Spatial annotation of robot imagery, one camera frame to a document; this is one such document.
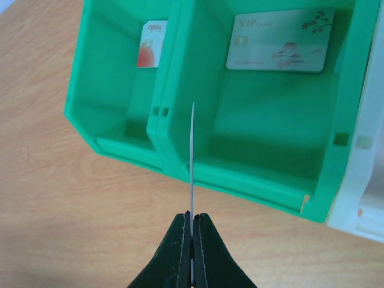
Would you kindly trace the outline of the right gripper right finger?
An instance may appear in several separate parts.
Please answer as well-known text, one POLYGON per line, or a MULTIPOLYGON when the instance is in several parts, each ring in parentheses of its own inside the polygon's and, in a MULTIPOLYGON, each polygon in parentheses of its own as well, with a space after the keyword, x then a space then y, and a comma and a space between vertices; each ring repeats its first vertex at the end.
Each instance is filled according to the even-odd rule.
POLYGON ((210 216, 194 217, 194 286, 256 287, 230 255, 210 216))

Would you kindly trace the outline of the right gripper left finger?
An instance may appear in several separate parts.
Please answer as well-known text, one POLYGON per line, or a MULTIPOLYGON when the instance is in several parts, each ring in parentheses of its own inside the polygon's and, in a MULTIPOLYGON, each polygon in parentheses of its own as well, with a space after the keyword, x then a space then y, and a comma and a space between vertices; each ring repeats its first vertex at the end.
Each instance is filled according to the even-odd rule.
POLYGON ((190 213, 176 214, 148 264, 129 287, 190 287, 190 213))

